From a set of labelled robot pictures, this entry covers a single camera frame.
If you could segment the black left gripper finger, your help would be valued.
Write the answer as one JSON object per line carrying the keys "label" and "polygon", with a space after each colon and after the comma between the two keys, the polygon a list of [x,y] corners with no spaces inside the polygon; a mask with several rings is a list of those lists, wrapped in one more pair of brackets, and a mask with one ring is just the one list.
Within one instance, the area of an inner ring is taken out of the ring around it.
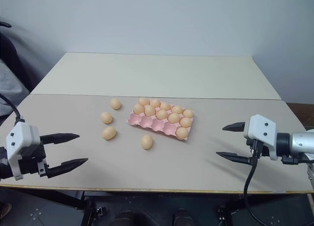
{"label": "black left gripper finger", "polygon": [[79,135],[72,134],[72,133],[56,133],[56,134],[41,136],[40,140],[42,144],[50,144],[50,143],[60,144],[60,143],[74,140],[76,138],[79,138]]}
{"label": "black left gripper finger", "polygon": [[61,163],[61,165],[57,167],[47,168],[47,177],[52,178],[52,177],[56,177],[56,176],[71,172],[75,168],[84,164],[86,161],[88,161],[88,158],[74,159],[74,160],[63,162]]}

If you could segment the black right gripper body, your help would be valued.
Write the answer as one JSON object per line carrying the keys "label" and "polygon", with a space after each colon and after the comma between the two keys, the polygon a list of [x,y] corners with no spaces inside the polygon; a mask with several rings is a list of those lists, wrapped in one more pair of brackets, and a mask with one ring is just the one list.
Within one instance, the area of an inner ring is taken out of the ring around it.
{"label": "black right gripper body", "polygon": [[268,148],[262,141],[257,139],[247,139],[246,145],[250,147],[252,159],[268,156]]}

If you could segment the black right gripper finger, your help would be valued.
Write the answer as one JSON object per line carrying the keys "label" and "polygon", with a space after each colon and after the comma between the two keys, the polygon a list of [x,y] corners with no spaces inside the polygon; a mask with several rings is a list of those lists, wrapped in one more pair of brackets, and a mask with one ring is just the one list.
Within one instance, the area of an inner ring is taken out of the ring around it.
{"label": "black right gripper finger", "polygon": [[243,132],[245,128],[245,122],[237,122],[233,124],[226,125],[222,128],[223,131],[231,132]]}
{"label": "black right gripper finger", "polygon": [[230,153],[230,152],[216,152],[216,154],[232,162],[246,164],[246,165],[252,164],[251,157],[239,156],[236,153]]}

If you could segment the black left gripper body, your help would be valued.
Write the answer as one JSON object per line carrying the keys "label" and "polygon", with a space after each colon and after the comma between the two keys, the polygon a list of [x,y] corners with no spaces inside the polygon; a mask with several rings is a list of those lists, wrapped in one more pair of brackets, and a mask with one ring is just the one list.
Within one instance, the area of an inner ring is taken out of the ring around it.
{"label": "black left gripper body", "polygon": [[19,160],[21,174],[38,173],[41,177],[52,177],[49,165],[46,162],[46,153],[44,145],[41,143],[31,154],[22,156]]}

